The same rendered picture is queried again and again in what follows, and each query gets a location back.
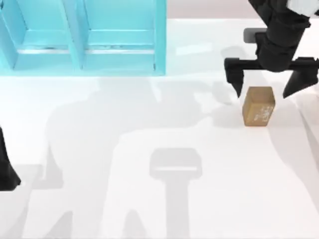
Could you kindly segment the brown cardboard box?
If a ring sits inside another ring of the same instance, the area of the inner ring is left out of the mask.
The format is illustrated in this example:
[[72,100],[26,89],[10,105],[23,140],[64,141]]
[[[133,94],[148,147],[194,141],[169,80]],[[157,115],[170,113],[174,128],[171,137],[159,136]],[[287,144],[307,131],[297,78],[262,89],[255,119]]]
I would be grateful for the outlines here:
[[249,87],[242,107],[244,125],[248,127],[267,126],[275,105],[276,100],[272,87]]

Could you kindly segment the light blue rack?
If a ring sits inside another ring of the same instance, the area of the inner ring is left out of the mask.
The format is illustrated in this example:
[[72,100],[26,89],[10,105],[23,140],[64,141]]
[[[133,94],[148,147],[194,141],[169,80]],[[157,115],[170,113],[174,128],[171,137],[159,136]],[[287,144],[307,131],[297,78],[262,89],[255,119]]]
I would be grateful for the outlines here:
[[167,0],[0,0],[0,76],[162,76]]

